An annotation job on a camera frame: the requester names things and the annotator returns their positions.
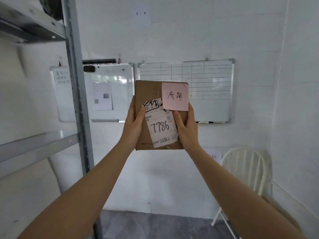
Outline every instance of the person's left hand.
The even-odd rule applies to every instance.
[[[123,128],[123,133],[119,141],[120,143],[123,144],[123,146],[129,148],[131,152],[136,147],[136,143],[141,134],[142,121],[145,117],[145,107],[143,106],[141,107],[141,109],[138,112],[138,115],[136,116],[136,119],[134,119],[134,113],[135,113],[135,96],[133,96],[129,111],[127,112],[127,117],[126,117],[124,128]]]

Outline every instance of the chair backrest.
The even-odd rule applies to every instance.
[[[237,179],[261,195],[267,178],[264,158],[251,148],[233,148],[221,160],[221,165]]]

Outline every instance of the metal shelving rack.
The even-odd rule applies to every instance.
[[[26,0],[0,0],[0,31],[19,42],[66,42],[78,131],[50,132],[0,145],[0,163],[18,161],[20,170],[79,143],[82,170],[85,175],[94,167],[94,161],[78,17],[75,0],[62,0],[62,5],[65,26],[29,5]],[[0,177],[16,171],[0,169]],[[94,224],[94,238],[102,237],[99,217]]]

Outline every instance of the whiteboard with grid lines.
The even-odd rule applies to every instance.
[[[234,59],[142,63],[139,80],[189,84],[189,101],[199,122],[230,122]]]

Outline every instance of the brown cardboard package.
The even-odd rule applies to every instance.
[[[162,82],[161,81],[150,81],[150,80],[137,80],[135,81],[135,116],[141,109],[142,102],[155,100],[162,98]],[[183,123],[186,124],[187,112],[179,111]],[[138,138],[136,144],[136,150],[155,150],[155,149],[184,149],[181,141],[178,138],[177,142],[169,145],[154,148],[150,132],[147,127],[146,120],[143,120],[141,135]]]

